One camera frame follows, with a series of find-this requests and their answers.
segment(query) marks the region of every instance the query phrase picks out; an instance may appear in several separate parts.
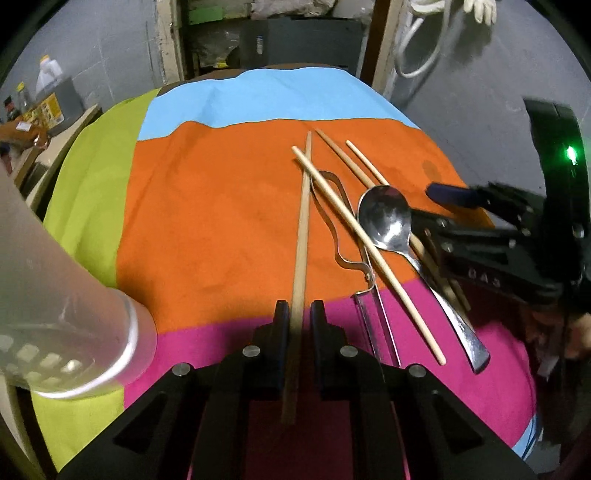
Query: screw head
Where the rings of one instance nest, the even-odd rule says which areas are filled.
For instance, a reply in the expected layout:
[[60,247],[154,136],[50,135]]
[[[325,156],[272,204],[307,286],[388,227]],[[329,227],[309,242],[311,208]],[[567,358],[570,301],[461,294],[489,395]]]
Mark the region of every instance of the screw head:
[[259,356],[260,353],[261,349],[256,345],[246,345],[246,347],[242,349],[242,355],[248,358],[255,358],[256,356]]
[[173,367],[173,373],[177,376],[177,377],[184,377],[185,375],[187,375],[189,372],[191,371],[191,365],[189,364],[176,364]]
[[340,348],[340,354],[347,358],[357,356],[359,351],[353,345],[345,345]]
[[415,378],[422,378],[427,375],[427,370],[422,365],[411,365],[408,367],[408,373],[410,373]]
[[573,236],[578,239],[584,238],[585,230],[582,225],[579,225],[578,223],[573,225]]

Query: white glove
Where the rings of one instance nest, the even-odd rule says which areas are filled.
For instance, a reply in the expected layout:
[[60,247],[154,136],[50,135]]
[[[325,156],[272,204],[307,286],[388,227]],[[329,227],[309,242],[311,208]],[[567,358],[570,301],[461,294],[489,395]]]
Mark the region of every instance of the white glove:
[[489,27],[496,22],[496,0],[464,0],[464,12],[469,14],[474,7],[474,18],[478,23],[484,23]]

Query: pink fabric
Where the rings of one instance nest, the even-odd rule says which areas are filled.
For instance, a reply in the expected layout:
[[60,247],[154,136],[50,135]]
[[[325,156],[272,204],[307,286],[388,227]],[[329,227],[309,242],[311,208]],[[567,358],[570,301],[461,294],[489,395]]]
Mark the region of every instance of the pink fabric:
[[[535,414],[535,388],[523,344],[498,321],[507,320],[514,311],[506,301],[485,293],[479,293],[477,302],[472,301],[470,318],[475,323],[483,323],[476,327],[478,336],[491,353],[488,367],[475,375],[435,298],[416,280],[408,282],[404,288],[440,344],[447,365],[437,364],[398,300],[385,290],[382,299],[402,366],[423,364],[502,440],[510,446],[516,444]],[[330,323],[345,329],[349,343],[369,350],[351,299],[327,302],[326,313]],[[370,313],[374,331],[381,333],[376,312],[370,309]],[[270,321],[270,318],[241,319],[159,335],[151,366],[125,389],[125,407],[176,363],[188,362],[200,368],[219,362],[246,345],[256,326]],[[309,331],[307,320],[305,330]],[[384,337],[377,337],[380,351],[387,352]],[[309,338],[305,336],[297,424],[289,429],[279,424],[280,402],[251,405],[248,479],[352,478],[348,405],[321,402],[312,379],[311,349]]]

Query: plastic bag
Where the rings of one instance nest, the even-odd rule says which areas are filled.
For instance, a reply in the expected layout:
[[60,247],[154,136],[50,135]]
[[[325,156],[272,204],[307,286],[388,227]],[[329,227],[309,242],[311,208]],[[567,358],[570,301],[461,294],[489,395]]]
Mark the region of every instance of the plastic bag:
[[240,43],[243,21],[230,20],[199,25],[193,40],[193,49],[199,55],[201,67],[226,68],[228,54]]
[[338,0],[332,16],[335,18],[357,18],[364,25],[371,23],[374,13],[374,0]]
[[251,18],[261,20],[273,15],[319,17],[328,13],[334,4],[335,0],[255,0]]

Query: gray wall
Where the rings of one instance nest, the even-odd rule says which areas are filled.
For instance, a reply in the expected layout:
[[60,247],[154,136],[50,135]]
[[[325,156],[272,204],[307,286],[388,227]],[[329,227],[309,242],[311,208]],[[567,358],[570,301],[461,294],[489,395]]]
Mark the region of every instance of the gray wall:
[[21,53],[0,87],[0,100],[15,98],[21,81],[35,95],[45,54],[73,78],[87,107],[99,103],[105,111],[162,86],[155,12],[155,0],[69,0]]
[[[591,82],[558,32],[525,0],[497,1],[493,29],[456,12],[433,71],[398,79],[392,102],[435,140],[470,184],[502,181],[543,191],[523,96],[566,103],[582,122],[591,155]],[[407,50],[429,55],[441,15],[429,18]]]

